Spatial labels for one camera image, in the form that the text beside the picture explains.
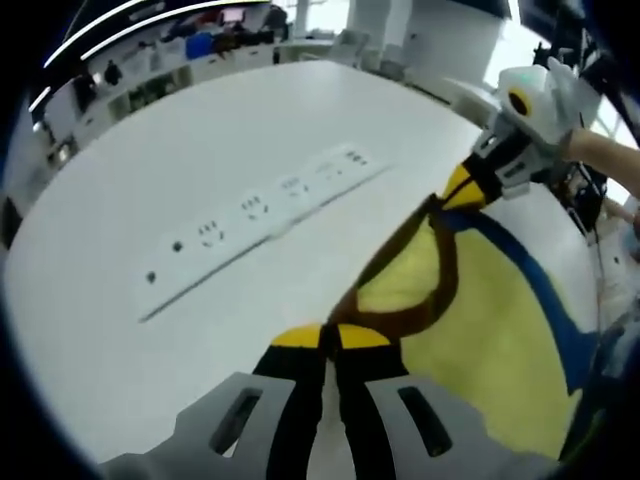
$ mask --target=power strip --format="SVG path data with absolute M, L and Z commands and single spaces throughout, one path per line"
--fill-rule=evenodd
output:
M 354 145 L 313 157 L 297 174 L 246 192 L 164 235 L 134 278 L 137 318 L 147 321 L 261 243 L 384 171 Z

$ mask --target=blue stripe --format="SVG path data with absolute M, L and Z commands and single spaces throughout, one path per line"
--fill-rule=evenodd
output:
M 529 252 L 502 225 L 482 213 L 443 211 L 443 220 L 456 232 L 476 229 L 505 254 L 522 272 L 549 322 L 572 394 L 582 388 L 589 376 L 591 359 L 598 343 L 598 333 L 582 333 L 564 309 L 549 277 Z

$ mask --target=brown trim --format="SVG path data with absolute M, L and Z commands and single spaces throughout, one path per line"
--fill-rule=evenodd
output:
M 431 195 L 396 230 L 364 268 L 358 280 L 340 299 L 329 316 L 329 324 L 350 323 L 378 331 L 392 341 L 419 333 L 433 325 L 449 308 L 458 290 L 458 257 L 454 232 L 439 219 L 440 200 Z M 358 311 L 358 288 L 383 271 L 406 248 L 420 224 L 430 215 L 440 261 L 438 286 L 420 304 L 398 312 Z

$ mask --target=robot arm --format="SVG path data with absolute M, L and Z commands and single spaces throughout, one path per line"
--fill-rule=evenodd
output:
M 484 206 L 500 197 L 513 198 L 526 193 L 530 182 L 550 184 L 566 171 L 560 152 L 573 129 L 593 122 L 600 96 L 555 58 L 549 58 L 548 66 L 511 68 L 500 74 L 499 107 L 459 167 L 463 172 L 454 173 L 445 204 L 469 183 L 482 196 L 451 206 Z

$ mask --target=ceiling light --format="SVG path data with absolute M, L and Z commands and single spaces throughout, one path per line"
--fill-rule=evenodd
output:
M 193 10 L 199 10 L 201 8 L 217 7 L 217 6 L 221 6 L 221 5 L 237 5 L 239 3 L 264 3 L 264 0 L 241 0 L 241 1 L 238 1 L 238 0 L 216 0 L 216 1 L 212 1 L 212 2 L 197 3 L 195 5 L 189 5 L 187 7 L 177 8 L 175 10 L 164 12 L 164 13 L 161 13 L 160 15 L 156 15 L 155 17 L 147 18 L 146 20 L 143 20 L 140 23 L 136 23 L 135 25 L 131 25 L 130 27 L 127 27 L 124 30 L 119 31 L 115 35 L 110 36 L 106 40 L 103 40 L 102 42 L 98 43 L 95 47 L 93 47 L 93 48 L 87 50 L 86 52 L 84 52 L 80 56 L 80 59 L 84 61 L 87 58 L 89 58 L 90 56 L 92 56 L 95 53 L 97 53 L 98 51 L 102 50 L 104 47 L 106 47 L 106 46 L 110 45 L 111 43 L 115 42 L 119 38 L 122 38 L 125 35 L 128 35 L 128 34 L 130 34 L 132 32 L 135 32 L 136 30 L 139 30 L 139 29 L 141 29 L 143 27 L 146 27 L 147 25 L 151 25 L 152 23 L 159 22 L 160 20 L 165 20 L 167 18 L 175 17 L 176 15 L 180 15 L 182 13 L 191 12 Z
M 514 23 L 520 25 L 520 5 L 518 4 L 518 0 L 508 0 L 509 2 L 509 12 L 511 13 L 511 20 Z
M 62 45 L 60 45 L 55 52 L 53 52 L 51 54 L 51 56 L 47 59 L 46 62 L 44 62 L 44 68 L 47 68 L 51 62 L 53 62 L 56 58 L 58 58 L 60 56 L 60 54 L 62 52 L 64 52 L 67 48 L 69 48 L 69 46 L 74 43 L 76 40 L 78 40 L 81 36 L 83 36 L 85 33 L 87 33 L 89 30 L 91 30 L 92 28 L 96 27 L 97 25 L 101 24 L 102 22 L 104 22 L 105 20 L 108 20 L 109 18 L 113 17 L 114 15 L 117 15 L 118 13 L 122 12 L 123 10 L 126 10 L 129 7 L 133 7 L 134 5 L 137 5 L 138 3 L 142 3 L 142 2 L 146 2 L 147 0 L 129 0 L 126 3 L 123 3 L 122 5 L 114 8 L 113 10 L 109 10 L 107 13 L 105 13 L 104 15 L 100 15 L 98 18 L 96 18 L 95 20 L 87 23 L 84 27 L 82 27 L 80 30 L 78 30 L 76 33 L 74 33 L 73 35 L 71 35 L 71 37 L 69 37 L 68 40 L 64 41 L 62 43 Z
M 29 113 L 32 113 L 37 107 L 38 105 L 40 105 L 40 103 L 42 102 L 42 100 L 45 99 L 45 97 L 47 95 L 49 95 L 49 93 L 51 93 L 51 87 L 47 87 L 45 88 L 40 95 L 38 95 L 38 97 L 33 101 L 33 103 L 31 105 L 29 105 Z

